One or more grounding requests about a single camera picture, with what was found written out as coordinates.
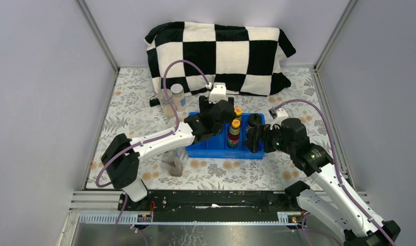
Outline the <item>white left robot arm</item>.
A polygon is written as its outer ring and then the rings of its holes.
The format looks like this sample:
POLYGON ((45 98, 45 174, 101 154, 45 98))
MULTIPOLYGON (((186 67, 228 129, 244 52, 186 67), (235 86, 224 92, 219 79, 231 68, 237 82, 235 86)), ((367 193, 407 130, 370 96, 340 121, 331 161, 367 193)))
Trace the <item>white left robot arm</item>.
POLYGON ((219 135, 225 124, 235 118, 234 99, 220 100, 200 113, 188 116, 178 128, 169 128, 149 136, 130 139, 117 135, 102 155, 104 168, 110 184, 122 190, 130 204, 138 211, 149 206, 148 189, 138 177, 139 164, 164 152, 204 142, 219 135))

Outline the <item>blue plastic divided bin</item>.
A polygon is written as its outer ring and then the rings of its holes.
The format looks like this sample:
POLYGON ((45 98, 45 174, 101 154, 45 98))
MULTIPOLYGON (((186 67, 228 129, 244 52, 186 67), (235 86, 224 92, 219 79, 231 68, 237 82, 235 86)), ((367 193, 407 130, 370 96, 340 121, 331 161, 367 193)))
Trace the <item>blue plastic divided bin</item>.
POLYGON ((237 146, 231 148, 227 145, 227 134, 229 133, 230 124, 223 126, 222 132, 211 139, 199 142, 186 147, 188 156, 191 158, 231 158, 231 159, 263 159, 263 143, 259 142, 258 152, 252 153, 245 146, 244 141, 247 139, 248 117, 250 113, 242 114, 242 124, 240 128, 240 138, 237 146))

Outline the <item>sauce bottle yellow cap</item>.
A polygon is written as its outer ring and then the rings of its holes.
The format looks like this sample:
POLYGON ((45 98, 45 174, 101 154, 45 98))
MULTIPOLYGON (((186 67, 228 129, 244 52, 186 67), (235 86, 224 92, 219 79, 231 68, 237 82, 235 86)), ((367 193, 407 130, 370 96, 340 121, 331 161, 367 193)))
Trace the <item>sauce bottle yellow cap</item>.
POLYGON ((229 127, 227 135, 227 146, 230 148, 236 148, 240 138, 241 121, 234 119, 229 127))
POLYGON ((239 120, 240 122, 242 121, 242 109, 239 107, 235 107, 234 108, 234 112, 235 112, 235 118, 234 120, 239 120))

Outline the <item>seed shaker black cap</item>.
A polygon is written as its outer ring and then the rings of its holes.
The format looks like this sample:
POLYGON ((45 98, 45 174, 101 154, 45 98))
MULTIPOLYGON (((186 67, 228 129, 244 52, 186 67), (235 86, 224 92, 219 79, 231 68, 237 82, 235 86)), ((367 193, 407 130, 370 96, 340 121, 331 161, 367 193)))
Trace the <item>seed shaker black cap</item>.
POLYGON ((257 153, 259 151, 259 141, 255 137, 248 137, 244 141, 244 146, 251 152, 257 153))
POLYGON ((247 118, 247 126, 249 128, 254 128, 262 124, 262 116, 257 113, 249 114, 247 118))

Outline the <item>glass oil bottle gold stopper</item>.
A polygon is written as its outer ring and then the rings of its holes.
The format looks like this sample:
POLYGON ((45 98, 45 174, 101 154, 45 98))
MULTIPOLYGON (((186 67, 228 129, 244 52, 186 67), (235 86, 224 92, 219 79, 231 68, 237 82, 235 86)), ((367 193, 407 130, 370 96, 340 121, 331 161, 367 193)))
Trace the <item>glass oil bottle gold stopper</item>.
POLYGON ((162 165, 172 177, 181 177, 183 173, 182 162, 176 149, 162 154, 162 165))

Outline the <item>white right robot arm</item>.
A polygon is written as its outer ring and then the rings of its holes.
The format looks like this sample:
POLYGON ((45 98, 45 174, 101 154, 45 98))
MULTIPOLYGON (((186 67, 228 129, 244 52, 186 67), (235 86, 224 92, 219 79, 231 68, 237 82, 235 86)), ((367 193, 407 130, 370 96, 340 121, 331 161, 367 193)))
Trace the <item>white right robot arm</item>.
POLYGON ((323 222, 342 240, 343 245, 394 245, 401 229, 393 220, 384 220, 370 208, 336 169, 326 150, 311 143, 306 127, 297 118, 281 124, 258 125, 248 129, 244 142, 251 152, 280 151, 290 156, 293 164, 315 181, 332 203, 319 198, 302 181, 285 189, 286 208, 300 208, 323 222))

